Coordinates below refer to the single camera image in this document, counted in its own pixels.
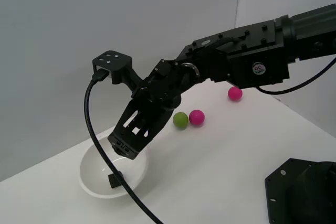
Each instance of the screw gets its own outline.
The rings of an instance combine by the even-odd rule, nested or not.
[[[322,42],[315,42],[314,45],[313,45],[313,51],[315,52],[318,52],[318,51],[321,51],[323,49],[323,43]]]

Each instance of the logo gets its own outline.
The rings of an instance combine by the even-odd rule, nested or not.
[[[266,67],[261,62],[256,62],[252,65],[252,71],[254,74],[260,76],[265,73]]]

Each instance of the black object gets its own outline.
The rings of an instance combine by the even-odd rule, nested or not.
[[[196,40],[175,60],[160,60],[143,80],[132,69],[130,56],[107,51],[93,60],[94,71],[108,70],[113,84],[123,82],[132,91],[132,100],[108,140],[119,155],[135,159],[193,85],[206,79],[228,81],[241,89],[280,83],[289,78],[288,64],[295,59],[336,54],[335,39],[333,4]]]
[[[325,68],[323,68],[320,72],[318,72],[315,76],[313,76],[309,80],[307,80],[307,81],[305,81],[305,82],[303,82],[299,85],[296,85],[295,87],[289,88],[289,89],[285,89],[285,90],[281,90],[281,91],[268,91],[268,90],[264,90],[260,87],[256,87],[256,89],[259,90],[261,93],[271,94],[271,95],[287,94],[287,93],[293,92],[295,90],[301,89],[301,88],[307,86],[308,84],[312,83],[317,78],[322,76],[325,72],[327,72],[335,63],[336,63],[336,58],[334,58]]]
[[[141,208],[142,211],[144,211],[145,214],[149,218],[151,218],[154,223],[156,224],[163,224],[158,217],[156,217],[147,207],[146,205],[138,198],[138,196],[133,192],[131,187],[127,184],[127,182],[123,179],[123,177],[119,174],[117,168],[113,165],[113,163],[110,161],[109,157],[106,155],[104,149],[101,147],[95,131],[93,130],[91,119],[90,119],[90,113],[89,113],[89,100],[90,100],[90,94],[93,86],[98,82],[98,81],[103,81],[107,76],[109,75],[109,71],[104,70],[104,69],[99,69],[95,71],[95,73],[92,75],[92,80],[90,81],[86,92],[85,92],[85,97],[84,97],[84,116],[85,116],[85,122],[90,134],[90,137],[97,148],[100,156],[102,159],[105,161],[105,163],[109,166],[111,171],[114,173],[115,177],[117,180],[120,182],[120,184],[125,188],[127,193],[131,196],[131,198],[134,200],[134,202]]]
[[[125,180],[124,175],[122,175],[121,171],[118,171],[120,176]],[[114,173],[109,175],[109,182],[112,188],[116,188],[118,186],[121,186],[121,183],[119,182],[119,180],[117,179],[117,177],[115,176]]]
[[[336,163],[290,158],[265,185],[271,224],[336,223]]]

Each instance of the sticker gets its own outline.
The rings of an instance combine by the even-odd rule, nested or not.
[[[256,75],[262,75],[266,71],[266,67],[261,62],[256,62],[252,65],[252,71]]]
[[[209,44],[211,40],[206,40],[204,42],[202,42],[202,45],[206,45],[206,44]]]

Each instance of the green ball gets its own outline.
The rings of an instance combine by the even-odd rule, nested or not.
[[[176,127],[185,129],[188,126],[188,116],[186,113],[177,112],[173,117],[173,123]]]

